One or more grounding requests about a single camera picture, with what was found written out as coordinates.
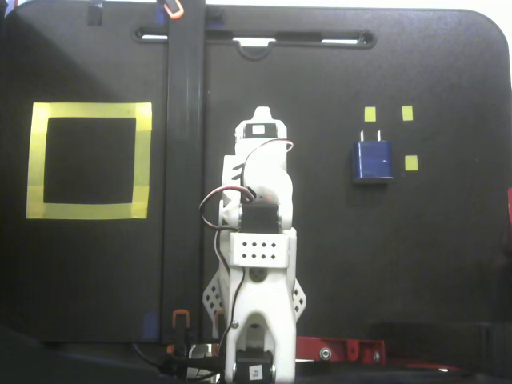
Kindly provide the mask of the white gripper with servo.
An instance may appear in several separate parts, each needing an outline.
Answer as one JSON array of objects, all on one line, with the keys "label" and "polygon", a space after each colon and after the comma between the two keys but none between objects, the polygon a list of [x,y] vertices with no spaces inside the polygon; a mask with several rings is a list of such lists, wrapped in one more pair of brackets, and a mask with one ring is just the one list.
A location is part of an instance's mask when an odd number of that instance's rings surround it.
[{"label": "white gripper with servo", "polygon": [[287,139],[287,128],[283,121],[272,117],[268,106],[259,106],[251,118],[236,126],[234,135],[235,154],[247,156],[257,148],[280,144],[279,139]]}]

